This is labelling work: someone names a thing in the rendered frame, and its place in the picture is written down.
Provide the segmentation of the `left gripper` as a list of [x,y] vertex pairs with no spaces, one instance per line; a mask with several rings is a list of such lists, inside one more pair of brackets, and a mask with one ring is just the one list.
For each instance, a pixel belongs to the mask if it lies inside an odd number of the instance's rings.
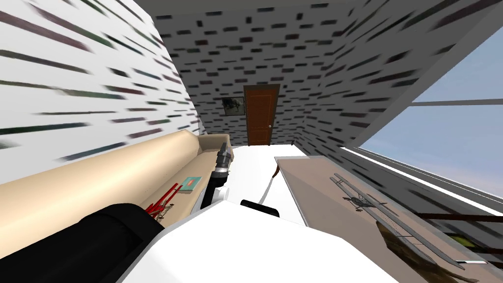
[[217,153],[216,171],[228,171],[231,158],[230,149],[227,143],[224,142]]

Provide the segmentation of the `teal book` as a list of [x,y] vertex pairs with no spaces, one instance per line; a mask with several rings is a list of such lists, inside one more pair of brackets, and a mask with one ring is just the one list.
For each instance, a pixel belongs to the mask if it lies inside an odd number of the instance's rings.
[[195,189],[197,184],[200,182],[200,177],[188,177],[186,178],[179,187],[180,192],[191,192]]

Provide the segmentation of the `grey-brown table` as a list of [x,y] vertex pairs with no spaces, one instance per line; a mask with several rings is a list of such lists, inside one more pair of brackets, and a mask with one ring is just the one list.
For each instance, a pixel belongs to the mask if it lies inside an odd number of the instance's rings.
[[[277,157],[306,226],[352,244],[398,283],[503,283],[503,199],[385,159]],[[365,211],[343,198],[330,177],[339,174],[399,216],[465,270],[437,257],[428,262]]]

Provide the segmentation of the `brown wooden door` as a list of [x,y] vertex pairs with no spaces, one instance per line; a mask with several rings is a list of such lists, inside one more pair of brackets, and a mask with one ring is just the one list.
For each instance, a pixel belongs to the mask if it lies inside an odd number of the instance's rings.
[[248,145],[270,145],[280,84],[245,85]]

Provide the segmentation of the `beige sofa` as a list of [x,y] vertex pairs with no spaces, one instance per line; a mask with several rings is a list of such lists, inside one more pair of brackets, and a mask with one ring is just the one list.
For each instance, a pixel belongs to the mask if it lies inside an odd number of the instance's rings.
[[196,136],[188,130],[72,162],[0,185],[0,258],[116,203],[146,209],[174,184],[200,178],[191,192],[178,192],[161,225],[197,210],[217,152],[228,134]]

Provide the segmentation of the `red toy plane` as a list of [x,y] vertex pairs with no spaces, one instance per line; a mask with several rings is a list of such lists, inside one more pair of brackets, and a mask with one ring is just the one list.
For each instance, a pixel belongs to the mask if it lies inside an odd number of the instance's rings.
[[182,187],[183,185],[175,183],[156,203],[152,203],[146,208],[147,214],[160,222],[167,211],[172,208],[171,200]]

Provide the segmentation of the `dark framed wall picture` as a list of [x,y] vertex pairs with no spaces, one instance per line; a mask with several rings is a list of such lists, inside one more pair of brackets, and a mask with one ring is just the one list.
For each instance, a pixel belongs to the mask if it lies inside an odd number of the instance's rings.
[[222,104],[226,116],[246,115],[244,97],[223,97]]

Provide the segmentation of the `grey model biplane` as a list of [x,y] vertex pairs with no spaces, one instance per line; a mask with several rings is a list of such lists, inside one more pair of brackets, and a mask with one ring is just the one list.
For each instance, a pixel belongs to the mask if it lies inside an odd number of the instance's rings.
[[434,259],[428,256],[423,250],[419,249],[419,244],[421,244],[447,263],[461,270],[465,270],[460,263],[446,255],[412,227],[403,222],[397,214],[386,206],[385,202],[380,202],[370,197],[368,194],[351,185],[337,173],[331,176],[330,180],[346,194],[346,197],[343,199],[352,203],[356,211],[365,211],[378,223],[388,229],[407,248],[411,249],[413,253],[428,262],[433,264],[436,263]]

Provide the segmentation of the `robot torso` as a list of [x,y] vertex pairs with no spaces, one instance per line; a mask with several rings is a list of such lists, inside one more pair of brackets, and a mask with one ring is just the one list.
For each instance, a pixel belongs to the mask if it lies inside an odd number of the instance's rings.
[[117,283],[398,283],[350,243],[221,200],[166,227]]

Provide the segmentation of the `large window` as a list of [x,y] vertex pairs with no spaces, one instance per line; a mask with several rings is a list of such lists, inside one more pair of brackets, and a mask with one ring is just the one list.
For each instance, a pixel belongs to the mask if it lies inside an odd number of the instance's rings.
[[429,87],[362,147],[503,197],[503,27]]

